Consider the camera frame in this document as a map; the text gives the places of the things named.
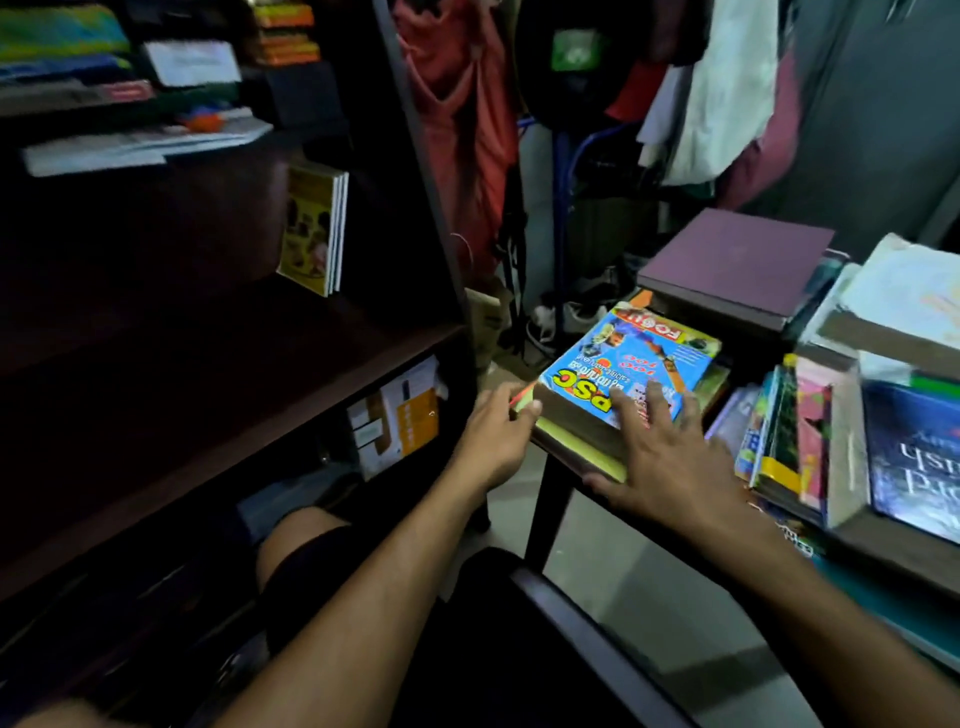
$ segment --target paperback book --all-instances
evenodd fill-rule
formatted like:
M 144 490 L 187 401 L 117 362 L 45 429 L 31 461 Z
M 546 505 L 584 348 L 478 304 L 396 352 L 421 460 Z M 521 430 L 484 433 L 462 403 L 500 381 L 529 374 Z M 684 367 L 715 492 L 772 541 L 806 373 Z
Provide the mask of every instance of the paperback book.
M 960 404 L 872 381 L 863 406 L 874 510 L 960 544 Z
M 622 454 L 612 388 L 622 389 L 646 418 L 646 388 L 660 383 L 671 418 L 693 392 L 720 342 L 647 308 L 618 303 L 572 349 L 540 375 L 534 396 L 543 416 L 614 457 Z
M 277 272 L 321 296 L 340 290 L 349 174 L 305 162 L 290 168 Z

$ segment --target left hand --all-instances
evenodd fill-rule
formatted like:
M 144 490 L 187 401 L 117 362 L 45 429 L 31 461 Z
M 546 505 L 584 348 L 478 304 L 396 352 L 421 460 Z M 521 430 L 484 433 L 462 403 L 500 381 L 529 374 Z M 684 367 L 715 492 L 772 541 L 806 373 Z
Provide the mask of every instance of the left hand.
M 475 486 L 478 496 L 503 483 L 523 462 L 530 434 L 543 410 L 542 403 L 533 400 L 511 421 L 510 400 L 523 386 L 508 382 L 481 392 L 453 451 L 447 473 Z

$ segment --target book title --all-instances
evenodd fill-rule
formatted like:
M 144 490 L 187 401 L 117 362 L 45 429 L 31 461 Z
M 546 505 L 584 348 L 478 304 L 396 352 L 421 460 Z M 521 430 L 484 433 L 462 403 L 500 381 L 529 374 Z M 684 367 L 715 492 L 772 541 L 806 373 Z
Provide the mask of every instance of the book title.
M 609 359 L 591 360 L 582 354 L 553 375 L 553 383 L 578 400 L 588 401 L 603 413 L 610 412 L 610 390 L 623 389 L 629 378 L 612 369 Z
M 628 324 L 633 324 L 635 327 L 647 331 L 653 331 L 665 339 L 670 339 L 670 341 L 680 341 L 680 337 L 684 335 L 682 328 L 671 327 L 666 324 L 663 319 L 653 316 L 642 308 L 628 308 L 626 310 L 615 308 L 613 313 Z
M 900 443 L 900 454 L 909 462 L 910 467 L 902 467 L 907 494 L 938 501 L 948 507 L 941 515 L 948 519 L 953 528 L 960 528 L 960 518 L 953 509 L 960 507 L 960 461 L 931 452 L 915 445 Z

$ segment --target orange label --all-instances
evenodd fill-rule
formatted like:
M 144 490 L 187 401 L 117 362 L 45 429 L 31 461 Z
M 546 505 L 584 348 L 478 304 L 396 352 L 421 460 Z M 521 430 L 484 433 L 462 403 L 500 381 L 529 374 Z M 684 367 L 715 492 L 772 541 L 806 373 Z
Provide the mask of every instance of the orange label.
M 396 423 L 404 457 L 433 440 L 440 432 L 437 393 L 428 389 L 404 402 L 396 409 Z

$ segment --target psc book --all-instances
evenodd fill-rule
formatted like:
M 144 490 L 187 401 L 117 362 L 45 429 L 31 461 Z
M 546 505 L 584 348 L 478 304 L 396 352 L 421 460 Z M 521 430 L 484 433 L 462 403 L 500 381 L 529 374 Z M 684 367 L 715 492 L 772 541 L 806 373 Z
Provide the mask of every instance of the psc book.
M 540 375 L 534 396 L 543 417 L 593 447 L 622 456 L 610 391 L 620 388 L 646 419 L 647 382 L 660 383 L 676 418 L 682 396 L 704 375 L 720 342 L 629 303 L 618 303 L 572 349 Z

